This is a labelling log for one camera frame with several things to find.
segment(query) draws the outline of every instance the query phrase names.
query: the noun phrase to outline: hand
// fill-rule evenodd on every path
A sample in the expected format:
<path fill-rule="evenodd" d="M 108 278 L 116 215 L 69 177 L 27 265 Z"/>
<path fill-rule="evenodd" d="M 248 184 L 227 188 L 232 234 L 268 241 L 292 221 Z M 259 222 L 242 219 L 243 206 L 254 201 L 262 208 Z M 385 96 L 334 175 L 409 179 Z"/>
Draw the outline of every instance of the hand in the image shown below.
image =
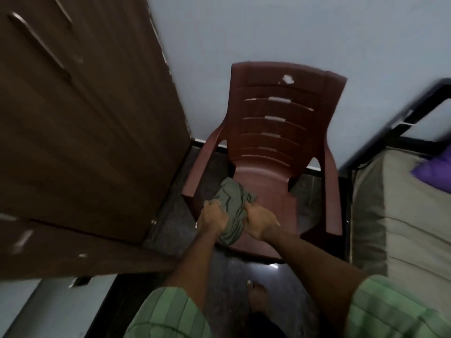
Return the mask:
<path fill-rule="evenodd" d="M 254 239 L 264 241 L 271 229 L 280 226 L 276 216 L 257 203 L 245 202 L 244 207 L 248 213 L 243 219 L 245 231 Z"/>
<path fill-rule="evenodd" d="M 219 206 L 221 203 L 217 199 L 206 200 L 203 203 L 203 209 L 200 212 L 197 226 L 199 232 L 213 231 L 217 238 L 226 229 L 229 215 Z"/>

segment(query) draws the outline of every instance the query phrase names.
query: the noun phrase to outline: beige bedsheet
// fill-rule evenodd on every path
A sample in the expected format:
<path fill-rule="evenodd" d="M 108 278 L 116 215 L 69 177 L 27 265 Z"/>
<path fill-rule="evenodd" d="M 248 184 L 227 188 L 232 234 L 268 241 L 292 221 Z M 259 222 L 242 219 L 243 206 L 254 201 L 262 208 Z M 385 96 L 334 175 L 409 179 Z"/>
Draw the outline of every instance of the beige bedsheet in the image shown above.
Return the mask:
<path fill-rule="evenodd" d="M 408 287 L 451 320 L 451 194 L 412 176 L 422 161 L 387 150 L 358 172 L 352 262 Z"/>

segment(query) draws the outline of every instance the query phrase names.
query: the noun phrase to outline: chair backrest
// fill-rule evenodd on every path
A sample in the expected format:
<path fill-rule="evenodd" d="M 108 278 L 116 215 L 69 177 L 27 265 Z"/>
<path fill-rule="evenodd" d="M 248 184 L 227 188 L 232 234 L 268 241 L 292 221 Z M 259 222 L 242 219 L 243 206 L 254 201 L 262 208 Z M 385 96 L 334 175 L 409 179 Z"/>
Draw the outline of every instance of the chair backrest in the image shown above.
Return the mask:
<path fill-rule="evenodd" d="M 224 120 L 229 159 L 265 159 L 302 173 L 317 157 L 346 78 L 283 62 L 232 65 Z"/>

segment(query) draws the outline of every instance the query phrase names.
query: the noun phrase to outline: plastic chair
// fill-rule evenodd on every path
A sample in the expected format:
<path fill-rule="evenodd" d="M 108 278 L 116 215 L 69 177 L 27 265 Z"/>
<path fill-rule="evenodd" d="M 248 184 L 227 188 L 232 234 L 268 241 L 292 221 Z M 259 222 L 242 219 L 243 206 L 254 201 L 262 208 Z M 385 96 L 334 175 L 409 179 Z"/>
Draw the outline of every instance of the plastic chair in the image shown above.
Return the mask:
<path fill-rule="evenodd" d="M 323 175 L 323 219 L 301 237 L 321 245 L 330 236 L 341 236 L 338 171 L 326 134 L 345 84 L 343 76 L 304 65 L 233 64 L 227 114 L 202 147 L 182 191 L 195 219 L 204 201 L 198 192 L 201 177 L 217 145 L 227 140 L 234 180 L 296 234 L 296 198 L 288 192 L 288 182 L 317 158 Z M 229 248 L 280 260 L 271 246 L 246 233 Z"/>

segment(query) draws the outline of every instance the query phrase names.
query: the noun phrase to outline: pillow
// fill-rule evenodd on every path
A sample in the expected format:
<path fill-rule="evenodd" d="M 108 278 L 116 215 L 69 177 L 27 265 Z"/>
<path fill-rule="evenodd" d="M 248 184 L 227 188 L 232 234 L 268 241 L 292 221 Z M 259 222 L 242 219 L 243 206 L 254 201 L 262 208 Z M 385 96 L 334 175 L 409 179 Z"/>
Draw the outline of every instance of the pillow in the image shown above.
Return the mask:
<path fill-rule="evenodd" d="M 440 155 L 415 167 L 412 174 L 428 185 L 451 193 L 451 145 Z"/>

